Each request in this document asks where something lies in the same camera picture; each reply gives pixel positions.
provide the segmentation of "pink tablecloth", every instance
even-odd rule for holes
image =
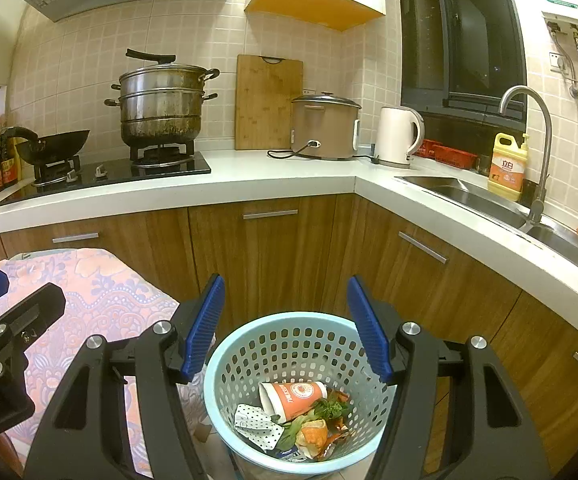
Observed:
[[[26,352],[26,389],[35,414],[7,431],[24,462],[44,410],[60,379],[85,339],[102,334],[109,341],[137,336],[161,319],[169,319],[178,302],[147,283],[105,250],[78,249],[27,260],[3,260],[8,294],[0,298],[0,315],[47,282],[61,287],[67,300],[64,316]],[[205,369],[193,383],[179,385],[189,430],[206,416],[202,384]],[[125,387],[127,424],[136,470],[150,475],[140,426],[135,382]]]

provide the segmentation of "bamboo cutting board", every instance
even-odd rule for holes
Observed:
[[[291,147],[291,100],[302,95],[303,63],[238,56],[236,150]]]

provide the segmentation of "white countertop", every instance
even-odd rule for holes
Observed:
[[[265,152],[233,150],[203,155],[210,174],[93,187],[2,206],[0,233],[137,211],[355,192],[502,274],[578,329],[578,267],[511,228],[394,178],[450,174],[485,186],[482,176],[425,160],[416,160],[412,170],[397,170],[367,159],[273,160]],[[2,192],[0,200],[28,182]]]

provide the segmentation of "stove knob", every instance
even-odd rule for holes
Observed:
[[[106,168],[104,167],[104,164],[100,164],[100,166],[96,168],[96,178],[104,177],[106,177]]]
[[[69,173],[67,173],[67,183],[71,184],[72,182],[77,181],[78,181],[78,174],[76,173],[76,170],[69,171]]]

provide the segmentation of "black wok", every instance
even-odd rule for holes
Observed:
[[[33,166],[46,166],[72,157],[82,149],[89,130],[38,137],[35,132],[21,126],[7,128],[0,137],[22,137],[27,142],[16,146],[20,158]]]

